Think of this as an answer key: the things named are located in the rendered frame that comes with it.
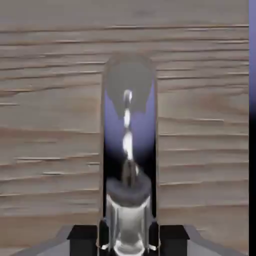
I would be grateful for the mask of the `light wood cabinet door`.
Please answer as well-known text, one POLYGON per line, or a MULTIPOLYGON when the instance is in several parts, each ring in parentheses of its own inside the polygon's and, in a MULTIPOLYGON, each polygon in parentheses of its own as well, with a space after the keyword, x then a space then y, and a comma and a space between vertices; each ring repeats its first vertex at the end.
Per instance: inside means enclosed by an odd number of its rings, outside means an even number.
POLYGON ((158 80, 161 224, 248 252, 249 0, 0 0, 0 256, 99 215, 101 75, 158 80))

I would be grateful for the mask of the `curved shiny metal handle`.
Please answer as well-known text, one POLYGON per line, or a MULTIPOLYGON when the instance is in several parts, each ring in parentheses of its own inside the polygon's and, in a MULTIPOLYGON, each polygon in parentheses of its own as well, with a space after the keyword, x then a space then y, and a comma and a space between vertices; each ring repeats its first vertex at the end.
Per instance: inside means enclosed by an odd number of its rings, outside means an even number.
POLYGON ((156 69, 139 53, 118 53, 102 73, 98 256, 152 256, 157 223, 156 69))

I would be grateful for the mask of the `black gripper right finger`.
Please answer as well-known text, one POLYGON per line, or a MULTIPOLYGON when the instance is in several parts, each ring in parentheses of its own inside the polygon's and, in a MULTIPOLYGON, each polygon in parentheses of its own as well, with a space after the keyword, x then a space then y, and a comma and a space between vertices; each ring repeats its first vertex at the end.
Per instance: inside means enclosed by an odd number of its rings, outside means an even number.
POLYGON ((248 256, 203 238, 191 225, 161 225, 159 256, 248 256))

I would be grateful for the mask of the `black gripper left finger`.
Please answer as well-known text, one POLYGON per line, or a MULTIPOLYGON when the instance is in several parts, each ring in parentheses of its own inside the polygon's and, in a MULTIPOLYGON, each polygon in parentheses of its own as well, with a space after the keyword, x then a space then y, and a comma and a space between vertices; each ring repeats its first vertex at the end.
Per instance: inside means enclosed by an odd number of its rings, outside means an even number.
POLYGON ((98 256, 96 241, 96 225, 69 225, 55 237, 11 256, 98 256))

